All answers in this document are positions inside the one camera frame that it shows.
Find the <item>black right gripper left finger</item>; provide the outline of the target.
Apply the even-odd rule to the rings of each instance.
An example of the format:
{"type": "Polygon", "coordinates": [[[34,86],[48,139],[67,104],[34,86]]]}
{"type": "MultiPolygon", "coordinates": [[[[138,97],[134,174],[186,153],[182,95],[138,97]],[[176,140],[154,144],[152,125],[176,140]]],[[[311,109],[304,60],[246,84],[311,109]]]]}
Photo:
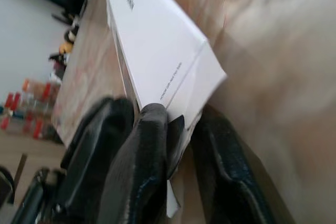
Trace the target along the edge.
{"type": "Polygon", "coordinates": [[[171,137],[163,105],[134,115],[126,98],[98,100],[61,161],[52,224],[164,224],[171,137]]]}

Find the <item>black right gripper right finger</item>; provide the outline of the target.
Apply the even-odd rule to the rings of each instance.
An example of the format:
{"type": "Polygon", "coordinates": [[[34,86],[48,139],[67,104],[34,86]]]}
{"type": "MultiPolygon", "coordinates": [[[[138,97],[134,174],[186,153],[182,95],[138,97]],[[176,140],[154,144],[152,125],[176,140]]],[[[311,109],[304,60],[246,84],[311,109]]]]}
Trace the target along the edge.
{"type": "Polygon", "coordinates": [[[224,115],[204,108],[191,146],[206,224],[276,224],[239,140],[224,115]]]}

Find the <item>white cardboard box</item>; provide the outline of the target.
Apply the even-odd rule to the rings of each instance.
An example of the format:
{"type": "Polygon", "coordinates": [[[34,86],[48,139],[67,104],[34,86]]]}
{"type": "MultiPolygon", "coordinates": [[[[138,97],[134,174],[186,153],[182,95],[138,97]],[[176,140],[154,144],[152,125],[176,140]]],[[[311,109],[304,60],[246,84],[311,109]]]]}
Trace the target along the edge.
{"type": "Polygon", "coordinates": [[[206,36],[175,0],[108,3],[139,107],[159,103],[167,110],[172,176],[226,73],[206,36]]]}

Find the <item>rack of red bottles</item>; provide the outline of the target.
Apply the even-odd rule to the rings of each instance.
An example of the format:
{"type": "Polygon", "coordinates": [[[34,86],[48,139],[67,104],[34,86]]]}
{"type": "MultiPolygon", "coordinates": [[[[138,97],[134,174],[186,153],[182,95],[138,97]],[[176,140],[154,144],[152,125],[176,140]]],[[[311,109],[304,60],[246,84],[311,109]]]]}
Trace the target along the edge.
{"type": "Polygon", "coordinates": [[[22,90],[0,104],[0,130],[35,139],[61,142],[51,123],[60,83],[25,79],[22,90]]]}

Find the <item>yellow and black toy figure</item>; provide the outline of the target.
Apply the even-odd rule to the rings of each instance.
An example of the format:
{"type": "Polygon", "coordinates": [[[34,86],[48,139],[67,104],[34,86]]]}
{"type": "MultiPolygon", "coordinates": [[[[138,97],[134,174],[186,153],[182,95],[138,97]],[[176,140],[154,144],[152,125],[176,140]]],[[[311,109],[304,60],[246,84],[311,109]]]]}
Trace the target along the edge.
{"type": "Polygon", "coordinates": [[[75,25],[65,32],[64,34],[65,42],[63,42],[59,46],[60,54],[65,54],[65,53],[69,53],[72,51],[73,45],[77,37],[78,30],[79,30],[79,26],[75,25]]]}

